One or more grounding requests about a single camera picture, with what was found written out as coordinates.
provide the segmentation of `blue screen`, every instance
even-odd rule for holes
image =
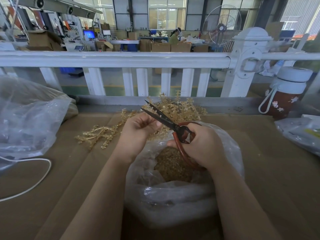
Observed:
[[[92,30],[84,30],[84,35],[87,35],[89,39],[94,39],[94,32]]]

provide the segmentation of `red scissor handle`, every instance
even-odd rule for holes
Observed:
[[[190,123],[193,123],[193,124],[197,124],[197,125],[200,125],[198,124],[197,122],[193,122],[193,121],[186,121],[186,122],[180,122],[178,125],[179,126],[182,126],[182,125],[188,125]],[[196,134],[194,132],[191,132],[190,133],[190,142],[193,141],[193,139],[195,138]],[[183,146],[182,146],[182,143],[180,142],[179,138],[178,138],[178,134],[176,132],[173,132],[173,137],[174,137],[174,141],[176,142],[177,144],[177,148],[180,152],[180,155],[181,155],[181,159],[183,161],[185,161],[185,163],[187,165],[189,165],[190,167],[196,169],[196,170],[199,170],[199,171],[203,171],[203,170],[206,170],[206,168],[200,166],[198,163],[196,162],[193,162],[189,159],[189,156],[188,154],[186,153],[186,151],[183,149]],[[183,140],[186,140],[186,138],[188,137],[188,133],[187,131],[185,132],[185,134],[182,136],[182,139]]]

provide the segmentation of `left hand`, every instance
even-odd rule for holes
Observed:
[[[139,113],[129,118],[119,138],[114,153],[132,163],[146,145],[147,137],[158,131],[162,124],[147,113]]]

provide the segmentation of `hand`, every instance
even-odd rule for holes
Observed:
[[[146,145],[147,137],[161,128],[162,124],[147,113],[129,118],[121,132],[114,153],[132,163]]]
[[[222,141],[214,129],[193,123],[187,127],[195,133],[195,138],[190,144],[182,143],[182,146],[198,164],[211,171],[227,161]],[[167,146],[177,148],[174,140],[168,141]]]

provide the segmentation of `scissor blade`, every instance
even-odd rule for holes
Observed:
[[[156,119],[157,121],[161,122],[163,125],[165,125],[166,127],[168,127],[171,130],[175,130],[174,124],[171,123],[170,121],[167,121],[165,118],[162,118],[158,115],[156,115],[155,113],[152,113],[150,111],[147,111],[144,108],[141,108],[142,111],[146,112],[148,115],[150,115],[152,118]]]
[[[162,118],[171,121],[164,113],[162,113],[156,106],[154,106],[153,104],[149,103],[148,101],[146,101],[147,104],[149,104],[151,106],[151,108]]]

